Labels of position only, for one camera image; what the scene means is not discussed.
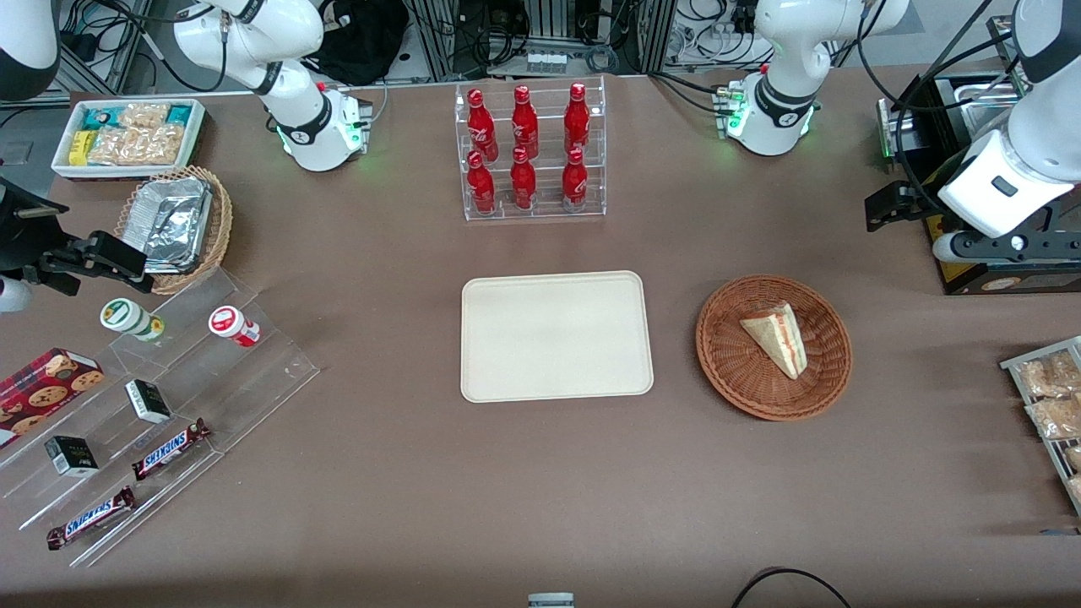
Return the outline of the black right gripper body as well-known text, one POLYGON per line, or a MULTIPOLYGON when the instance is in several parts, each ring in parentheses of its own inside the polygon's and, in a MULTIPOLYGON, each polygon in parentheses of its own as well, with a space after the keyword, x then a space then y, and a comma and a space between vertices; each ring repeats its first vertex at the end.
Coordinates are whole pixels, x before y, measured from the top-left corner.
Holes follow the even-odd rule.
POLYGON ((58 216, 70 210, 1 179, 1 272, 9 280, 27 285, 69 285, 69 274, 43 269, 43 254, 70 242, 58 216))

